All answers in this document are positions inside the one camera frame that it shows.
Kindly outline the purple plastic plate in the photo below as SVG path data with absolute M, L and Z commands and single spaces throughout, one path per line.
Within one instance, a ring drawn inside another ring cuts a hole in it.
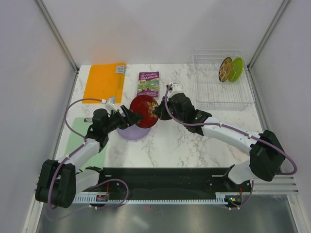
M 124 130 L 117 128 L 117 132 L 122 138 L 131 141 L 137 141 L 144 138 L 150 130 L 151 128 L 140 128 L 137 125 L 133 125 Z

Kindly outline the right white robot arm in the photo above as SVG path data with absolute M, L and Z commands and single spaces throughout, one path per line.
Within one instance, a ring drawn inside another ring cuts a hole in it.
M 253 178 L 272 181 L 285 160 L 284 150 L 272 131 L 256 133 L 222 123 L 212 114 L 195 109 L 183 93 L 162 100 L 154 113 L 161 120 L 176 119 L 189 132 L 218 139 L 249 156 L 249 161 L 231 166 L 223 178 L 223 187 L 228 191 Z

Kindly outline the yellow brown patterned plate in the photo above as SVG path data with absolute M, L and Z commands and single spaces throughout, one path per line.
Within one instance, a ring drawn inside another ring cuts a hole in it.
M 231 57 L 226 57 L 219 68 L 218 79 L 220 82 L 225 82 L 228 80 L 231 72 L 233 70 L 233 60 Z

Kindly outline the red floral plate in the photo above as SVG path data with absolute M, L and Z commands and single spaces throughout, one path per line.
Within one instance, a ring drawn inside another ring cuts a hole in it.
M 157 107 L 158 103 L 153 97 L 149 95 L 136 96 L 130 104 L 130 110 L 142 116 L 136 125 L 143 129 L 153 127 L 158 121 L 158 116 L 155 114 Z

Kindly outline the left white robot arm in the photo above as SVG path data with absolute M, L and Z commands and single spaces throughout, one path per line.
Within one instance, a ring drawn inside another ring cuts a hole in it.
M 83 172 L 79 169 L 105 148 L 109 133 L 116 129 L 124 130 L 142 118 L 124 105 L 120 110 L 111 112 L 103 108 L 95 110 L 83 143 L 59 160 L 48 159 L 43 163 L 35 199 L 50 207 L 68 208 L 79 192 L 90 187 L 96 191 L 105 189 L 107 180 L 100 175 L 99 168 L 88 168 Z

